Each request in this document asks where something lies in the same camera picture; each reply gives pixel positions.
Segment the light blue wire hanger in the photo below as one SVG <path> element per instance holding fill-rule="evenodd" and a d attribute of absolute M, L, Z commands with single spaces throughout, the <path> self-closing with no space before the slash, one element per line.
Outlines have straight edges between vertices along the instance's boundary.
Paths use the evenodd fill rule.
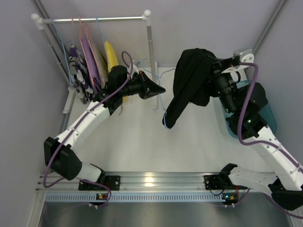
<path fill-rule="evenodd" d="M 145 62 L 145 61 L 146 61 L 146 59 L 141 59 L 141 60 L 137 61 L 137 62 L 135 63 L 135 65 L 136 65 L 137 67 L 139 67 L 139 68 L 142 68 L 144 71 L 150 73 L 150 74 L 152 75 L 152 77 L 156 79 L 157 85 L 160 85 L 160 80 L 161 80 L 161 78 L 163 77 L 164 74 L 166 74 L 166 73 L 168 73 L 168 72 L 171 72 L 171 71 L 175 70 L 175 68 L 171 68 L 171 69 L 169 69 L 169 70 L 166 70 L 166 71 L 162 72 L 161 75 L 158 76 L 156 73 L 152 73 L 151 70 L 147 70 L 147 69 L 144 67 L 144 62 Z M 164 127 L 165 127 L 167 130 L 170 130 L 170 128 L 168 128 L 167 125 L 166 125 L 166 118 L 165 118 L 165 117 L 166 117 L 166 114 L 167 114 L 167 109 L 165 108 L 165 106 L 164 106 L 164 104 L 163 104 L 163 100 L 162 100 L 161 94 L 159 94 L 159 95 L 156 96 L 156 105 L 154 106 L 153 109 L 154 109 L 154 110 L 158 110 L 160 104 L 161 104 L 161 107 L 162 107 L 162 109 L 163 109 L 163 111 L 164 111 L 164 115 L 163 115 L 163 118 L 162 118 L 163 121 L 164 121 Z"/>

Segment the black trousers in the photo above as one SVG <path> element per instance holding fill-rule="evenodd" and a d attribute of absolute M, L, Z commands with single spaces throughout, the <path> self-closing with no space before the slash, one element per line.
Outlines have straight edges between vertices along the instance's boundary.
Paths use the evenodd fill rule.
<path fill-rule="evenodd" d="M 177 62 L 173 80 L 173 99 L 162 123 L 171 129 L 189 103 L 207 106 L 210 95 L 205 84 L 212 72 L 216 56 L 206 49 L 184 50 Z"/>

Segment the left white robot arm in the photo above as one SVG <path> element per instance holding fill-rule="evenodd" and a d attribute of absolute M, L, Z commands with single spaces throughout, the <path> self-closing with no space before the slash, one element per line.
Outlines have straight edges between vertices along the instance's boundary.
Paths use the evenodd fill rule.
<path fill-rule="evenodd" d="M 48 137 L 44 141 L 47 171 L 52 170 L 68 181 L 79 179 L 95 187 L 102 187 L 105 171 L 96 165 L 82 162 L 77 149 L 99 124 L 122 105 L 124 97 L 138 95 L 146 100 L 165 91 L 141 70 L 134 72 L 125 66 L 114 66 L 108 74 L 105 87 L 93 97 L 81 116 L 56 138 Z"/>

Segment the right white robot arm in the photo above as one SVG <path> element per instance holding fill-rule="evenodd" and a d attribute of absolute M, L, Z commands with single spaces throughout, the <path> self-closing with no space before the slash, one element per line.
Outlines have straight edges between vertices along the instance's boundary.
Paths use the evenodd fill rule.
<path fill-rule="evenodd" d="M 254 75 L 249 84 L 237 87 L 230 72 L 238 73 L 241 66 L 252 66 Z M 226 121 L 230 130 L 242 145 L 252 147 L 272 172 L 261 173 L 227 164 L 210 182 L 223 189 L 251 188 L 271 197 L 281 208 L 295 210 L 303 205 L 303 167 L 278 141 L 260 114 L 268 100 L 263 86 L 256 82 L 257 76 L 256 64 L 233 57 L 212 64 L 208 83 L 213 85 L 214 96 L 229 114 Z"/>

